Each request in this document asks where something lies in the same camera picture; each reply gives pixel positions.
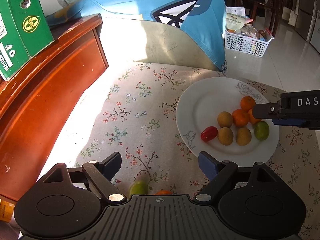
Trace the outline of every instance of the orange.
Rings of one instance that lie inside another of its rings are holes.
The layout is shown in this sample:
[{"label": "orange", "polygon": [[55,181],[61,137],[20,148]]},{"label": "orange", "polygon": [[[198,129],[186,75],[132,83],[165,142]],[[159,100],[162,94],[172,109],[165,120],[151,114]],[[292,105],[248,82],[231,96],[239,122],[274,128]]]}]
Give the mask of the orange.
[{"label": "orange", "polygon": [[249,111],[251,108],[253,108],[256,105],[256,101],[252,97],[245,96],[240,101],[240,106],[243,110]]},{"label": "orange", "polygon": [[172,195],[173,193],[169,190],[160,190],[156,193],[156,195]]},{"label": "orange", "polygon": [[252,115],[252,108],[249,110],[248,112],[248,115],[249,115],[249,122],[252,123],[252,124],[256,124],[257,122],[260,122],[261,119],[255,119]]},{"label": "orange", "polygon": [[233,123],[236,127],[244,127],[249,122],[249,114],[244,109],[237,109],[232,112]]}]

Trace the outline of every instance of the barcode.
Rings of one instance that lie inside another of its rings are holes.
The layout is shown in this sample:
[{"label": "barcode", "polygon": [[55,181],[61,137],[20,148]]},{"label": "barcode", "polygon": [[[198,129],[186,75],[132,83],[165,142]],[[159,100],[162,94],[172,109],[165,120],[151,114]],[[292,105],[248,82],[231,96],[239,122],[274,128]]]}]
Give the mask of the barcode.
[{"label": "barcode", "polygon": [[2,20],[1,12],[0,12],[0,40],[7,35],[7,30],[4,26],[4,22]]}]

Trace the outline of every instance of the ridged black surface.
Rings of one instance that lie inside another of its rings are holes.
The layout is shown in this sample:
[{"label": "ridged black surface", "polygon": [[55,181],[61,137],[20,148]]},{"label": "ridged black surface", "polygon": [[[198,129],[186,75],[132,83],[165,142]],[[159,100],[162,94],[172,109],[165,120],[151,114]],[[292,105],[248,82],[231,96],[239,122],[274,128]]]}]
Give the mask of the ridged black surface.
[{"label": "ridged black surface", "polygon": [[[188,196],[132,196],[126,204],[109,206],[99,221],[69,240],[246,240],[221,223],[213,209]],[[296,236],[286,238],[298,240]]]}]

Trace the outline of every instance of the white appliance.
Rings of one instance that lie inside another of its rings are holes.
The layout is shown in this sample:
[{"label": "white appliance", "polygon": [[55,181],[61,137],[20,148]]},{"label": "white appliance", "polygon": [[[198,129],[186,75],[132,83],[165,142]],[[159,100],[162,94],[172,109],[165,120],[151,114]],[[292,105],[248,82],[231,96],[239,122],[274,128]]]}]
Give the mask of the white appliance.
[{"label": "white appliance", "polygon": [[300,0],[296,32],[310,41],[317,13],[317,0]]},{"label": "white appliance", "polygon": [[320,11],[318,10],[315,28],[313,30],[311,45],[320,53]]}]

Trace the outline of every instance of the floral tablecloth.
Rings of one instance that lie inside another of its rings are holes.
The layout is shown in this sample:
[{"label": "floral tablecloth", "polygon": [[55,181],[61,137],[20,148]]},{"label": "floral tablecloth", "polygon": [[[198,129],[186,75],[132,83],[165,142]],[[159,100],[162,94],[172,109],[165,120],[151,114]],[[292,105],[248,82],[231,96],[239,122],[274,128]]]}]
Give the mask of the floral tablecloth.
[{"label": "floral tablecloth", "polygon": [[[194,82],[223,76],[175,65],[132,62],[110,66],[76,104],[42,174],[58,162],[80,167],[118,151],[122,167],[112,183],[124,194],[135,180],[143,179],[150,194],[164,189],[193,197],[209,181],[178,132],[176,106],[183,91]],[[283,92],[240,80],[270,102],[276,102]],[[315,132],[280,127],[277,149],[267,165],[307,207],[300,237],[320,239],[320,154]]]}]

